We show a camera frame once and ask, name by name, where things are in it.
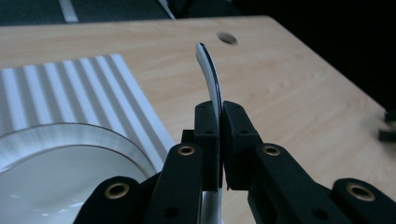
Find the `white plate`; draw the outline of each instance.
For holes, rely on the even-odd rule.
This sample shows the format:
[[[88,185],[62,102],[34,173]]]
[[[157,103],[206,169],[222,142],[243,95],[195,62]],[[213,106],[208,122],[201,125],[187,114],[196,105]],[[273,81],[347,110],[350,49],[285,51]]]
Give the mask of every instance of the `white plate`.
[[[0,223],[73,223],[104,180],[155,174],[131,141],[103,128],[52,124],[0,138]]]

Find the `brass insert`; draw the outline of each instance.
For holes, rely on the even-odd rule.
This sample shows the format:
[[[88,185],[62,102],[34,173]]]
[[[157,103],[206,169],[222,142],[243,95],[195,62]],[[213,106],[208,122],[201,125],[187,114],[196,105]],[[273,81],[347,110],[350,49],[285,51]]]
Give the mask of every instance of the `brass insert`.
[[[265,154],[268,154],[270,156],[279,156],[280,155],[280,150],[275,147],[265,147],[262,149],[262,151]]]
[[[125,196],[129,191],[129,185],[123,182],[111,184],[105,191],[105,196],[108,199],[118,199]]]
[[[193,147],[180,147],[177,152],[182,156],[190,156],[194,151]]]
[[[353,197],[359,200],[366,202],[372,202],[375,200],[375,195],[369,189],[365,188],[362,185],[349,183],[346,185],[346,190]]]

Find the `dark floor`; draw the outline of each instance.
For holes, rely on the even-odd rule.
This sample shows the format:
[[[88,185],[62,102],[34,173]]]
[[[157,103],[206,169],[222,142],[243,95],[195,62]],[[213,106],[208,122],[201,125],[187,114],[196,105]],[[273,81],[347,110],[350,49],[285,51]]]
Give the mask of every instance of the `dark floor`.
[[[396,110],[396,1],[168,0],[177,18],[269,15]],[[157,0],[72,0],[79,22],[170,19]],[[0,25],[66,23],[58,0],[0,0]]]

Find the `brass screw hole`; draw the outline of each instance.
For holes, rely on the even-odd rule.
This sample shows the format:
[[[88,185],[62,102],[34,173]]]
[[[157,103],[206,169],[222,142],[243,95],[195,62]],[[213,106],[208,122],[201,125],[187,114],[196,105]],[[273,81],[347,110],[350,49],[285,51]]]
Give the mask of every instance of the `brass screw hole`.
[[[280,150],[275,147],[265,147],[262,151],[270,156],[279,156]]]
[[[123,182],[111,184],[105,191],[105,196],[108,199],[118,199],[125,196],[129,191],[129,185]]]
[[[359,200],[365,202],[372,202],[375,200],[375,195],[362,185],[350,183],[346,185],[346,190],[349,194]]]
[[[190,156],[194,151],[195,149],[193,147],[181,147],[177,152],[182,156]]]

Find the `table surface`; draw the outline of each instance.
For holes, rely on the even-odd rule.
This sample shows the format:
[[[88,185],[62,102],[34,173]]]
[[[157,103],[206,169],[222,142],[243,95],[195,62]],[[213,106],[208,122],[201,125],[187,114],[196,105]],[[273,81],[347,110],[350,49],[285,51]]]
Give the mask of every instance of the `table surface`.
[[[218,39],[227,32],[237,39]],[[396,200],[396,146],[377,140],[384,109],[268,17],[0,28],[0,68],[119,53],[176,143],[209,99],[195,44],[210,51],[223,100],[314,180],[364,180]],[[223,192],[226,223],[254,223],[247,194]]]

